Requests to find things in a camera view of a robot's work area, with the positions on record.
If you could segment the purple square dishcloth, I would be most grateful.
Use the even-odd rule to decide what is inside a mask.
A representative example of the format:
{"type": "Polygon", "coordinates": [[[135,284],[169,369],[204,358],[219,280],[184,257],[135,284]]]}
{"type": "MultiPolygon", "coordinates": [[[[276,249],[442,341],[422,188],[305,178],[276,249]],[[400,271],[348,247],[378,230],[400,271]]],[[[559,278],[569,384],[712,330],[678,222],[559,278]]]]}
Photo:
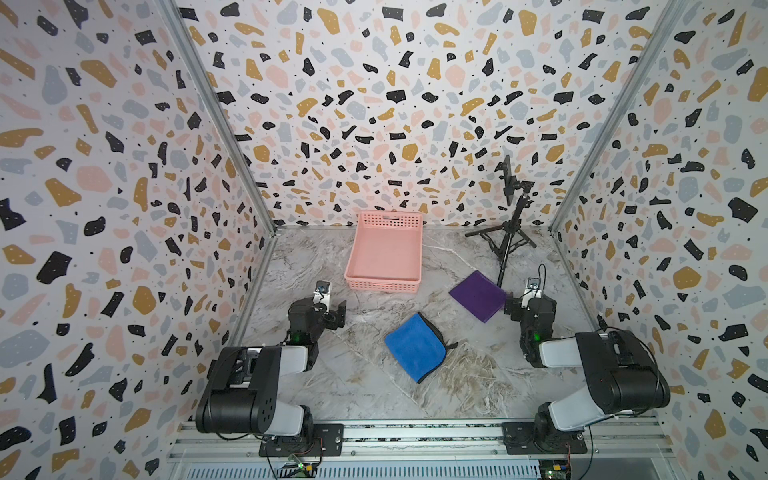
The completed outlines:
{"type": "Polygon", "coordinates": [[[506,292],[479,271],[449,291],[449,295],[482,323],[487,323],[507,299],[506,292]]]}

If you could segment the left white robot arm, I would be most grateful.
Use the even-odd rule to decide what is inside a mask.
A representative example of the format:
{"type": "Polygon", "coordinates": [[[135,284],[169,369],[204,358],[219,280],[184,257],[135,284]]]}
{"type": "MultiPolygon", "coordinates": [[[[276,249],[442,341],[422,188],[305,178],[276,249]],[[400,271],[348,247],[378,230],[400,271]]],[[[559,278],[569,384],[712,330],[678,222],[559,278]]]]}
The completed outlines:
{"type": "Polygon", "coordinates": [[[347,303],[305,298],[288,309],[286,339],[271,346],[226,347],[213,362],[194,415],[199,432],[309,439],[314,430],[308,407],[278,399],[282,378],[310,371],[327,330],[345,326],[347,303]]]}

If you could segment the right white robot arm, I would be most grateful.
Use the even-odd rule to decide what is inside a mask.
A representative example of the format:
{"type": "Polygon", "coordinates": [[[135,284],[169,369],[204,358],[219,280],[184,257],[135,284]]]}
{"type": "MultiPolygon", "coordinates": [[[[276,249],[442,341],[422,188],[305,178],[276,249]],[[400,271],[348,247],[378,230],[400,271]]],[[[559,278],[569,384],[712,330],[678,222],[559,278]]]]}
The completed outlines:
{"type": "Polygon", "coordinates": [[[543,434],[581,432],[617,415],[641,415],[669,405],[671,389],[634,333],[612,327],[555,338],[557,302],[543,294],[510,297],[505,313],[520,325],[519,346],[536,368],[578,368],[585,385],[540,406],[534,425],[543,434]]]}

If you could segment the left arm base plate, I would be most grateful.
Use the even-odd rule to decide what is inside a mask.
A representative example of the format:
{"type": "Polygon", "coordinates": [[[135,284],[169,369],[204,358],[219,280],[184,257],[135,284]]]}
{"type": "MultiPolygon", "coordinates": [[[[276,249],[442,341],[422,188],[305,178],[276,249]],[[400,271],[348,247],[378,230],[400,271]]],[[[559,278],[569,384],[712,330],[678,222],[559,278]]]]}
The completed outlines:
{"type": "Polygon", "coordinates": [[[344,425],[320,423],[304,426],[297,436],[267,437],[259,448],[262,458],[339,457],[342,453],[344,425]]]}

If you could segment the grey and blue dishcloth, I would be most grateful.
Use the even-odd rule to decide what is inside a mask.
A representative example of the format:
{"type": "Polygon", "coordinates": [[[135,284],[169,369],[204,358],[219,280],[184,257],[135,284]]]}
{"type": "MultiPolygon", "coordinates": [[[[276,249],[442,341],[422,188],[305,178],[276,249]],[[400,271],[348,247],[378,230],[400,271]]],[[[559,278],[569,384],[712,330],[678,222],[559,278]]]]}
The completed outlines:
{"type": "Polygon", "coordinates": [[[385,344],[398,364],[417,384],[422,383],[458,346],[447,343],[441,331],[417,312],[385,337],[385,344]]]}

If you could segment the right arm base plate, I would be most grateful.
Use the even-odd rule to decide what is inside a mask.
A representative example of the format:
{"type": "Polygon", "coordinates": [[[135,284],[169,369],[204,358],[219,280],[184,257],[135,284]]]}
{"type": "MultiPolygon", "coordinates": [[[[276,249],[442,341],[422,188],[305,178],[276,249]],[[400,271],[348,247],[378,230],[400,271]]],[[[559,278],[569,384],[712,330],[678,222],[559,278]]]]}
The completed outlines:
{"type": "Polygon", "coordinates": [[[508,455],[586,454],[581,432],[562,432],[535,422],[504,422],[502,440],[508,455]]]}

